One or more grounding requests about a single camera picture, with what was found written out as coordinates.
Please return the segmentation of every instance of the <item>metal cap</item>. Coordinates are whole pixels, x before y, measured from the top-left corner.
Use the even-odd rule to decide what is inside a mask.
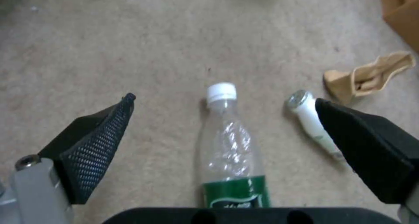
[[[35,164],[40,163],[40,162],[41,162],[41,158],[39,158],[39,155],[30,154],[18,160],[15,164],[15,168],[17,171],[20,171],[30,166],[34,166]]]
[[[287,107],[290,110],[294,110],[298,108],[300,105],[302,105],[305,102],[305,100],[307,100],[310,94],[311,93],[309,91],[302,90],[302,89],[296,91],[287,100]]]

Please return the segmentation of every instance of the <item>white bottle cap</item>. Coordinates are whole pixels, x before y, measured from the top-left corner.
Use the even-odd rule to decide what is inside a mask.
[[[214,102],[216,100],[236,100],[237,94],[235,86],[229,82],[220,82],[208,87],[207,91],[207,103]]]

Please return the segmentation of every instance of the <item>cardboard box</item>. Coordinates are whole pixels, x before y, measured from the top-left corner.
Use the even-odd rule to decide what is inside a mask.
[[[419,0],[381,0],[383,19],[419,53]]]

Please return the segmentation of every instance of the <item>bottle neck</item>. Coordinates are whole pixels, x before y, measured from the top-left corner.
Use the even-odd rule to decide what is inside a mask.
[[[209,103],[208,108],[211,112],[237,114],[237,100],[216,100]]]

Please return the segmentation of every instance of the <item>beige carpet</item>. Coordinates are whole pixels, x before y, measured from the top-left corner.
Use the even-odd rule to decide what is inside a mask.
[[[410,50],[380,0],[2,0],[0,177],[74,118],[137,95],[108,173],[76,223],[139,206],[196,206],[200,100],[237,85],[239,110],[265,157],[274,206],[360,206],[395,217],[362,181],[303,134],[283,101],[322,73]],[[396,76],[353,108],[419,138],[419,72]]]

